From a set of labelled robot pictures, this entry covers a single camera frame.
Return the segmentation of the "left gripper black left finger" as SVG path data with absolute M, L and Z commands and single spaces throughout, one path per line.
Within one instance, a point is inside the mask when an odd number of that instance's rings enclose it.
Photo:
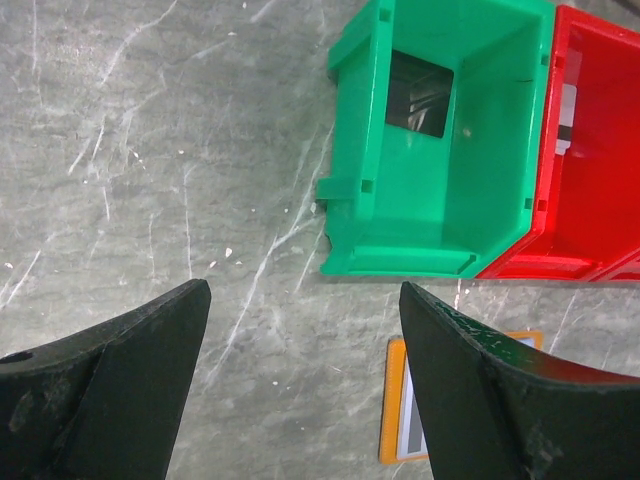
M 3 357 L 2 478 L 165 478 L 210 305 L 208 283 L 190 280 Z

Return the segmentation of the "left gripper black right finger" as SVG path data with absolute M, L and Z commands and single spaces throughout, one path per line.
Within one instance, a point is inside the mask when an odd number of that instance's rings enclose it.
M 399 311 L 437 479 L 635 479 L 639 381 L 563 360 L 411 282 Z

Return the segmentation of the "tan leather card holder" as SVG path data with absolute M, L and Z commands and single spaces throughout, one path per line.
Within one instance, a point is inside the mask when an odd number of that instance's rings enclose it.
M 402 338 L 392 338 L 387 344 L 384 392 L 382 401 L 382 416 L 378 458 L 381 464 L 393 465 L 416 460 L 426 460 L 424 457 L 409 459 L 397 458 L 397 438 L 400 417 L 400 404 L 404 377 L 405 361 L 408 361 L 405 342 Z

